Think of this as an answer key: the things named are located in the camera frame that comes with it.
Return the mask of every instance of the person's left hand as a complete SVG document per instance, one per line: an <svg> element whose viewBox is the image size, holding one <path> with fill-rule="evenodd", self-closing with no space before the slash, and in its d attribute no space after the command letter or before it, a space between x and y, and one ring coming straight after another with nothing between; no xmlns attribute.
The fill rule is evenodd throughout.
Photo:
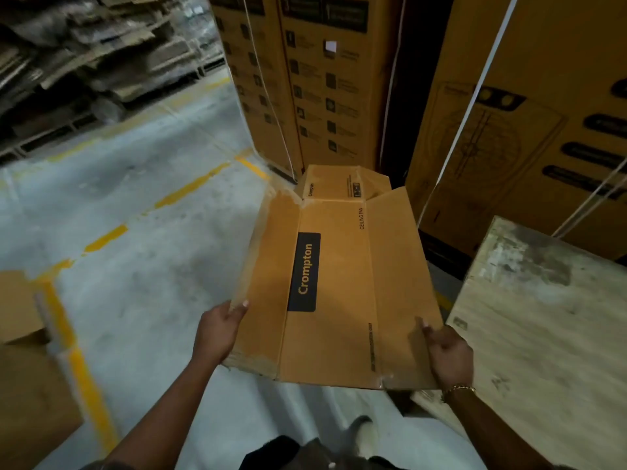
<svg viewBox="0 0 627 470"><path fill-rule="evenodd" d="M248 310L248 300L235 307L231 312L231 301L206 311L200 318L192 361L208 367L222 363L235 344L239 323Z"/></svg>

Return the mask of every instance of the white sticker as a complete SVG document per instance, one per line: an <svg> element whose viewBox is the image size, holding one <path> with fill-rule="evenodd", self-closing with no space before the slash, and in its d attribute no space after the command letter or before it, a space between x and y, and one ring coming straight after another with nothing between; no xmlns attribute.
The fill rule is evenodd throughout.
<svg viewBox="0 0 627 470"><path fill-rule="evenodd" d="M337 53L337 41L326 41L324 48L332 53Z"/></svg>

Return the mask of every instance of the open cardboard box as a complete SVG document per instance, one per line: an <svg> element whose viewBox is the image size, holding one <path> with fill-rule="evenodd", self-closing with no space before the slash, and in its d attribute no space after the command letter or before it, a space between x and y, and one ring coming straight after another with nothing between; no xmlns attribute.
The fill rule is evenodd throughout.
<svg viewBox="0 0 627 470"><path fill-rule="evenodd" d="M22 271L0 271L0 462L30 470L83 422L54 357L36 290Z"/></svg>
<svg viewBox="0 0 627 470"><path fill-rule="evenodd" d="M233 303L250 300L225 361L271 379L433 388L422 317L442 317L405 188L361 166L271 182Z"/></svg>

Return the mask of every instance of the wooden board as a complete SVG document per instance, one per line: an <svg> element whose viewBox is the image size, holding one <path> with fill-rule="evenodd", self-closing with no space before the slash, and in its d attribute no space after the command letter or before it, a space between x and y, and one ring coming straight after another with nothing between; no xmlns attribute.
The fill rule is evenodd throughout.
<svg viewBox="0 0 627 470"><path fill-rule="evenodd" d="M627 269L495 218L447 323L477 394L552 463L627 462ZM464 434L441 393L412 400Z"/></svg>

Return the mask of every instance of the forearm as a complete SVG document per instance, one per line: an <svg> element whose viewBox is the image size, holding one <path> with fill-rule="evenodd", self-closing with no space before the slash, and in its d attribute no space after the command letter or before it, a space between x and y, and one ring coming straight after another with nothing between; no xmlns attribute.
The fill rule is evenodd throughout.
<svg viewBox="0 0 627 470"><path fill-rule="evenodd" d="M472 391L447 400L488 470L545 470L553 466Z"/></svg>
<svg viewBox="0 0 627 470"><path fill-rule="evenodd" d="M216 366L190 361L106 461L135 470L173 469Z"/></svg>

